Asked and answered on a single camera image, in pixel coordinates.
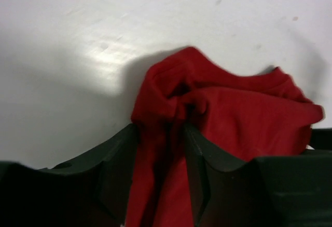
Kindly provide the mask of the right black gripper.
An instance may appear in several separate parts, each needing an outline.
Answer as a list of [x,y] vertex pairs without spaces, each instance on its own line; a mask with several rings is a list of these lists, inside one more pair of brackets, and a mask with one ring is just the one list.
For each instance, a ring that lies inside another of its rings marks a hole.
[[332,129],[312,129],[310,143],[307,146],[309,150],[331,150]]

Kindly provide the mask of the red t-shirt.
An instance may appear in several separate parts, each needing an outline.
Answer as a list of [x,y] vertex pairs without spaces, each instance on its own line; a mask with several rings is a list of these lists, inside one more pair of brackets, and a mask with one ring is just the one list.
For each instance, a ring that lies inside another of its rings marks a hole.
[[237,76],[194,47],[146,73],[131,120],[140,131],[126,226],[193,226],[183,125],[250,161],[304,151],[323,108],[304,96],[290,75],[274,68]]

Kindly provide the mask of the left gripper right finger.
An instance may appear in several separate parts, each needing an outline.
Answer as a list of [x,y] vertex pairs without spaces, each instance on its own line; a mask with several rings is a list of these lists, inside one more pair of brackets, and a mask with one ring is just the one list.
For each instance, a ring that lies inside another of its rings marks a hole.
[[245,162],[184,128],[195,226],[331,226],[331,150]]

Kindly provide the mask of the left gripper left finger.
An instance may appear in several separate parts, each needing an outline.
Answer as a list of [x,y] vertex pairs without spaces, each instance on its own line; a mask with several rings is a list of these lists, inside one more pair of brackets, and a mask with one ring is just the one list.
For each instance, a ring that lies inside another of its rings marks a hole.
[[129,124],[48,169],[1,162],[1,226],[124,226],[137,150]]

